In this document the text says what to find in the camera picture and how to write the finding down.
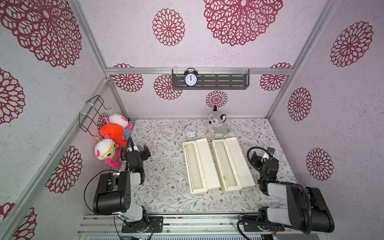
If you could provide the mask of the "cream dispenser base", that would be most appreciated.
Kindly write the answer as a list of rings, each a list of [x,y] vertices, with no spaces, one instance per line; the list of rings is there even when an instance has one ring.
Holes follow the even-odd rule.
[[[217,142],[223,142],[225,145],[226,151],[228,153],[228,158],[233,170],[233,174],[237,182],[237,186],[235,187],[227,187],[226,182],[223,178],[223,169],[221,167],[219,154],[216,147]],[[221,181],[222,187],[226,192],[234,192],[239,191],[241,189],[253,188],[256,186],[251,170],[243,155],[242,149],[237,138],[213,140],[212,147],[216,166],[219,171],[219,179]]]

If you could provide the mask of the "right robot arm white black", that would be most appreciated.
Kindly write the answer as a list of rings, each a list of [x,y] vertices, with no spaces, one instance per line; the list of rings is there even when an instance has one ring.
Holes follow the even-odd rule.
[[[313,231],[333,232],[335,222],[321,191],[298,183],[279,181],[277,173],[280,165],[274,153],[275,149],[262,147],[251,147],[247,151],[247,160],[260,174],[260,191],[266,196],[287,201],[286,208],[260,208],[258,223],[290,228],[307,235]]]

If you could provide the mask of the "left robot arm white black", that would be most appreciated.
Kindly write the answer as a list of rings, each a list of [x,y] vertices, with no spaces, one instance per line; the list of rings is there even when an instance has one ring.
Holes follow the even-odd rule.
[[[93,212],[98,215],[117,215],[127,223],[148,224],[149,218],[145,208],[131,200],[131,188],[144,183],[144,161],[151,157],[151,152],[146,145],[137,147],[129,144],[115,155],[122,157],[121,171],[100,173],[93,200]]]

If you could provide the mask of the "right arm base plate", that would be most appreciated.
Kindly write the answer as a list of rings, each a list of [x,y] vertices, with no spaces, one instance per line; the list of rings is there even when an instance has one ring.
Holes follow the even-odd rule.
[[[284,232],[285,228],[281,226],[270,226],[250,223],[250,221],[262,222],[260,218],[256,215],[245,215],[240,214],[238,217],[239,220],[246,221],[243,223],[245,232]]]

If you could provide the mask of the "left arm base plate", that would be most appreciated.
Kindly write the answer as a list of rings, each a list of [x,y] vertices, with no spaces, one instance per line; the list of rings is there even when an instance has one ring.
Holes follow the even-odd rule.
[[[164,226],[164,217],[145,217],[140,221],[129,223],[124,222],[122,233],[124,234],[138,234],[138,233],[162,233]]]

